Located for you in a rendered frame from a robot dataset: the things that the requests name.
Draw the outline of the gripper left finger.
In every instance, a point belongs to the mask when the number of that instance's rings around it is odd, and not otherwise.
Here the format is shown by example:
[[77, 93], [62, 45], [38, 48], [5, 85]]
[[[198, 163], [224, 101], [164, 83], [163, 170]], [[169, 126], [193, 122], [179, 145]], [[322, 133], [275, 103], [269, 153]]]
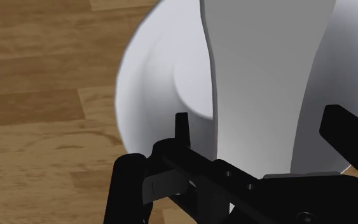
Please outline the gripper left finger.
[[190, 148], [187, 113], [177, 113], [175, 136], [153, 145], [150, 157], [119, 157], [113, 165], [103, 224], [149, 224], [153, 202], [168, 197], [196, 224], [261, 224], [240, 201], [256, 178]]

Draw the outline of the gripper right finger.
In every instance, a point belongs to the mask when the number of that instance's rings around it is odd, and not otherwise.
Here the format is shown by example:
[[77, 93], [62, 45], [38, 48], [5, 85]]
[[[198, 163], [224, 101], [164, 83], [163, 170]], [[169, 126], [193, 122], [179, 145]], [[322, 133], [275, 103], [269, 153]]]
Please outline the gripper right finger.
[[325, 106], [320, 136], [358, 170], [358, 116], [338, 104]]

